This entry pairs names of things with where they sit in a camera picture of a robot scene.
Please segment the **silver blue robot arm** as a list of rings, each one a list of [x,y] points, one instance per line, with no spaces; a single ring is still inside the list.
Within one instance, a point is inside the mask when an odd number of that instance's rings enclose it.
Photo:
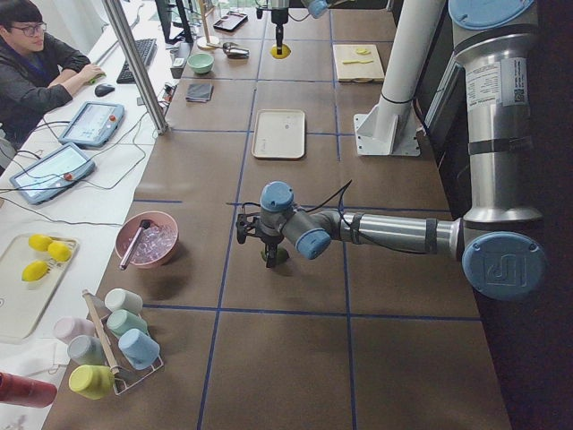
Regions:
[[[520,162],[530,135],[527,57],[538,38],[533,1],[405,1],[377,103],[354,118],[361,156],[411,156],[428,137],[452,221],[306,210],[290,185],[273,181],[260,208],[242,214],[237,237],[259,238],[268,267],[283,241],[307,259],[332,241],[404,254],[448,254],[480,294],[518,300],[547,268],[530,237],[542,213],[525,203]]]
[[[284,26],[289,20],[290,4],[289,0],[272,0],[265,1],[262,6],[258,7],[258,14],[261,14],[263,11],[270,11],[271,22],[275,25],[276,43],[270,50],[271,55],[275,59],[287,58],[291,52],[290,48],[284,43]],[[314,19],[320,18],[332,5],[331,2],[322,0],[301,1],[301,4]]]

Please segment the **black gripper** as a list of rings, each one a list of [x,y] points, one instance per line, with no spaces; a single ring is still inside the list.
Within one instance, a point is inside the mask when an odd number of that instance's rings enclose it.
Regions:
[[[265,244],[264,262],[266,268],[276,266],[277,264],[277,250],[280,244],[280,236],[265,235],[262,239]]]
[[[283,54],[283,25],[288,23],[288,9],[279,8],[270,11],[271,22],[276,25],[275,36],[276,44],[274,46],[274,55],[281,56]]]

